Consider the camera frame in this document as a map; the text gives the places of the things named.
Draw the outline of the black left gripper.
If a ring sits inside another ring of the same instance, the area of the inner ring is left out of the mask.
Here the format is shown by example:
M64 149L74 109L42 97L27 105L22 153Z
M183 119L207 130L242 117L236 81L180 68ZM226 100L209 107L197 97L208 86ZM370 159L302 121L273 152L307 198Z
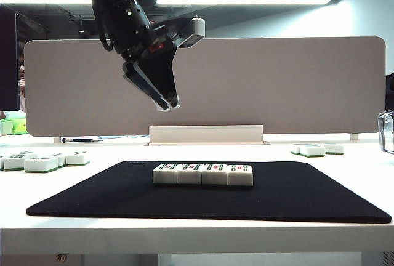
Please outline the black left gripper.
M115 26L115 51L126 60L123 63L124 79L149 96L158 111L169 111L169 105L172 108L179 106L172 69L177 50L173 38L178 30L177 24ZM146 63L148 79L158 92L137 72L133 62Z

